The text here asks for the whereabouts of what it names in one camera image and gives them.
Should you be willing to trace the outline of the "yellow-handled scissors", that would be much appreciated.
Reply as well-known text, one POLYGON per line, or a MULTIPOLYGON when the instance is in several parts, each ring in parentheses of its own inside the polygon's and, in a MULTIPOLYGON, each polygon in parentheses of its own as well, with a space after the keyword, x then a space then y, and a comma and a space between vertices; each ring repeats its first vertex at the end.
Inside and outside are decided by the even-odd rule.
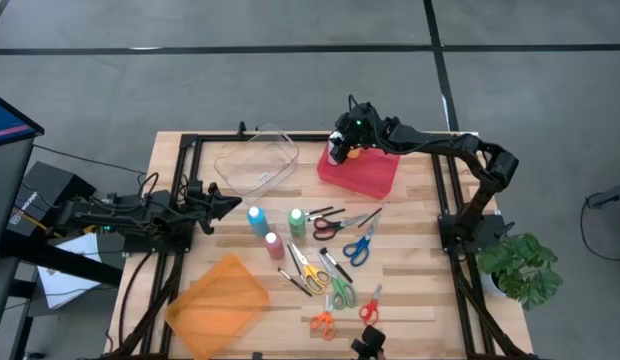
POLYGON ((331 283, 331 275, 310 264, 294 243, 291 243, 290 246, 295 258, 300 263, 301 278, 304 285, 313 294, 323 294, 331 283))

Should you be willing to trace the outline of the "white paper sheet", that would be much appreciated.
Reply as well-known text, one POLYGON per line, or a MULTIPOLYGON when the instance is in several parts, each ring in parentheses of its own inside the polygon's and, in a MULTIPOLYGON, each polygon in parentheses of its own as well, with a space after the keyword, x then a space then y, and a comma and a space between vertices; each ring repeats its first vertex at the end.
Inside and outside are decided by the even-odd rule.
MULTIPOLYGON (((56 248, 102 262, 98 251, 97 235, 89 233, 56 245, 56 248)), ((38 266, 46 302, 50 309, 57 309, 99 285, 99 282, 69 275, 58 270, 38 266)))

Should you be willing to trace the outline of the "blue-handled scissors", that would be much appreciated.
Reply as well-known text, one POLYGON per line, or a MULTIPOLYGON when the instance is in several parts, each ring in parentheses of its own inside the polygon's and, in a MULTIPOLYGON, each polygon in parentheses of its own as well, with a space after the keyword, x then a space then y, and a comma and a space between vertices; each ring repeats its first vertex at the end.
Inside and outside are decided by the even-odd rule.
POLYGON ((349 258, 349 263, 352 266, 361 266, 367 260, 370 254, 369 245, 372 236, 377 230, 379 218, 380 214, 373 217, 366 233, 357 242, 347 244, 343 247, 343 254, 349 258))

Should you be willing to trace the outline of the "green potted plant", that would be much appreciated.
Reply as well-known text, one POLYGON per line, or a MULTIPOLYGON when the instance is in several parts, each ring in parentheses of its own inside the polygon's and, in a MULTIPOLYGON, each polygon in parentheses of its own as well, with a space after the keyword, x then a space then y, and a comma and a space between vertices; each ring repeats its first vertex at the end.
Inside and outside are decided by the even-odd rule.
POLYGON ((532 310, 554 297, 563 285, 554 270, 558 257, 531 233, 510 235, 479 253, 482 275, 506 297, 532 310))

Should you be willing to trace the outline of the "green-handled scissors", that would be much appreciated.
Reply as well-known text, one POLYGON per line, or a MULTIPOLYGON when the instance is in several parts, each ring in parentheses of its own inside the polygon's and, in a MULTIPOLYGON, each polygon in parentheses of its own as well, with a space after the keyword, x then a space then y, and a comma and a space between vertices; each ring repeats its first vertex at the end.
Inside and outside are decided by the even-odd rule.
POLYGON ((331 265, 325 255, 319 255, 325 270, 331 276, 331 282, 333 286, 333 295, 331 297, 331 303, 336 310, 344 309, 345 307, 354 308, 357 305, 357 296, 354 288, 348 281, 340 278, 337 271, 331 265))

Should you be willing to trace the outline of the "green paint bottle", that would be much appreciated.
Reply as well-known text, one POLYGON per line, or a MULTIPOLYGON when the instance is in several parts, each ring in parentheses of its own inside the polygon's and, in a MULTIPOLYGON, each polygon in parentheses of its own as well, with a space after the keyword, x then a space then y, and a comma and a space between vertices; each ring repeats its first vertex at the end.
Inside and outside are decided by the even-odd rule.
POLYGON ((306 234, 306 216, 298 208, 292 209, 288 214, 288 224, 293 237, 303 237, 306 234))

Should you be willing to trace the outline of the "orange translucent plastic bin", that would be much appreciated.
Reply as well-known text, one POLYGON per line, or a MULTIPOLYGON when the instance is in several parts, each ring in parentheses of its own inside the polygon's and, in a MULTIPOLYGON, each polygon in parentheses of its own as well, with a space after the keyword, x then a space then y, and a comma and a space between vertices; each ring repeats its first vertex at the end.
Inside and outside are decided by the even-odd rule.
POLYGON ((195 360, 209 360, 269 302, 264 286, 228 254, 167 306, 165 320, 195 360))

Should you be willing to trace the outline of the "clear plastic bin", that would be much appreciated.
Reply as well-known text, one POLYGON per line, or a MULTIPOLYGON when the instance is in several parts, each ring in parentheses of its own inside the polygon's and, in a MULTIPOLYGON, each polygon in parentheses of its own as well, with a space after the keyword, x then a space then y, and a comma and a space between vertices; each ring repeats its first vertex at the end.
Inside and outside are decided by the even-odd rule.
POLYGON ((233 143, 214 162, 225 183, 247 204, 253 204, 292 174, 299 148, 276 125, 266 123, 242 144, 233 143))

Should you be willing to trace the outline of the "light blue paint bottle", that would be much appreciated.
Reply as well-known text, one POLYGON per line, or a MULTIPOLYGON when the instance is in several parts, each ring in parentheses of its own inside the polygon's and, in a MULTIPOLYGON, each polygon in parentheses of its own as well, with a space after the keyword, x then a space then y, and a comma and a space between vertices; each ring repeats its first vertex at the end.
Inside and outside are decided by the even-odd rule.
POLYGON ((262 208, 252 206, 247 212, 247 219, 256 236, 265 237, 270 232, 265 211, 262 208))

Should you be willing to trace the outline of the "pink paint bottle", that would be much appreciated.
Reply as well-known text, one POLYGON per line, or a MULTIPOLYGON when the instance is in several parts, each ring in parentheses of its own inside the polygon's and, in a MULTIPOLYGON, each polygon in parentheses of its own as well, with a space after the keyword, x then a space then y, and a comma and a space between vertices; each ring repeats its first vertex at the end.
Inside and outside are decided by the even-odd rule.
POLYGON ((283 242, 276 232, 268 232, 264 237, 265 247, 273 260, 280 260, 285 256, 283 242))

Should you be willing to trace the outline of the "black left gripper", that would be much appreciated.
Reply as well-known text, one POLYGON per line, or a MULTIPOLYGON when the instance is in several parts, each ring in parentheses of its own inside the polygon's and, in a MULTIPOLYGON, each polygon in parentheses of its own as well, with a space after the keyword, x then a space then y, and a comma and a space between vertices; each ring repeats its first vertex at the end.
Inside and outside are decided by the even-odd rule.
POLYGON ((208 192, 203 191, 202 181, 188 183, 184 197, 186 204, 199 213, 198 222, 206 235, 214 233, 213 220, 223 219, 242 202, 241 197, 220 195, 216 182, 209 185, 208 192))

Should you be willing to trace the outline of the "black aluminium table frame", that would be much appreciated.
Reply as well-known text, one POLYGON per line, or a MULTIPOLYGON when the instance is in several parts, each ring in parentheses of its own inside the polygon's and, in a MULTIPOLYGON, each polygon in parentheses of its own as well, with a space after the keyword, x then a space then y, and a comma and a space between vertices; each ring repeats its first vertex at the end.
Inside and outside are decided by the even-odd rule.
MULTIPOLYGON (((532 345, 519 303, 485 294, 479 288, 474 261, 462 273, 472 288, 464 295, 455 287, 448 255, 441 245, 438 217, 453 212, 477 193, 479 181, 459 159, 433 160, 429 155, 404 156, 394 185, 384 200, 375 200, 321 181, 316 172, 326 147, 324 131, 292 134, 298 146, 296 170, 259 200, 270 222, 285 229, 292 207, 335 206, 357 215, 379 211, 381 224, 366 263, 351 268, 358 297, 367 301, 376 286, 383 289, 378 328, 385 334, 389 359, 466 359, 499 356, 511 348, 528 354, 532 345)), ((196 230, 183 258, 179 287, 188 289, 224 256, 233 254, 269 294, 269 304, 218 355, 247 359, 350 359, 352 341, 364 326, 356 309, 335 315, 337 333, 325 341, 309 326, 321 310, 319 298, 296 287, 291 260, 274 261, 252 235, 246 207, 240 206, 215 224, 211 235, 196 230)))

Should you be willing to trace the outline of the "small red-handled scissors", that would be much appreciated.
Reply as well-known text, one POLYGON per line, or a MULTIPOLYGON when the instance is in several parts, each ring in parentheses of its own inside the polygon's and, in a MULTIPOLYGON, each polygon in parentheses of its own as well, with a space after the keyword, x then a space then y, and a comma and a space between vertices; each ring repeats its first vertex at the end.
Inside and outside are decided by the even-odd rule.
POLYGON ((378 284, 371 300, 359 309, 359 317, 365 325, 374 325, 379 319, 378 302, 381 297, 382 285, 378 284))

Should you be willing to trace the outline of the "thick round paint brush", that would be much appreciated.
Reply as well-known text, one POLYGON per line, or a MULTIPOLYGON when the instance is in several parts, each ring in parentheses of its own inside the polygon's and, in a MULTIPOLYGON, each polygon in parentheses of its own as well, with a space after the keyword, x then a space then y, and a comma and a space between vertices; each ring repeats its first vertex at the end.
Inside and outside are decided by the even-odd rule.
POLYGON ((335 260, 335 258, 328 252, 326 247, 322 247, 320 249, 320 254, 323 255, 349 283, 353 283, 352 278, 348 275, 348 273, 344 270, 344 268, 335 260))

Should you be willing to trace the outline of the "maroon-handled scissors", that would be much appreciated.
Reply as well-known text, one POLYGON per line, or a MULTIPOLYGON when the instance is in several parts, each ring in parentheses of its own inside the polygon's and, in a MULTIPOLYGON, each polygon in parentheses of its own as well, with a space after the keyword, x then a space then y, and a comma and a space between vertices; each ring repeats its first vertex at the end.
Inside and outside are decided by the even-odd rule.
POLYGON ((340 230, 361 222, 367 217, 368 214, 364 214, 341 221, 329 221, 324 217, 317 218, 314 220, 315 231, 313 232, 313 238, 318 241, 330 240, 334 238, 340 230))

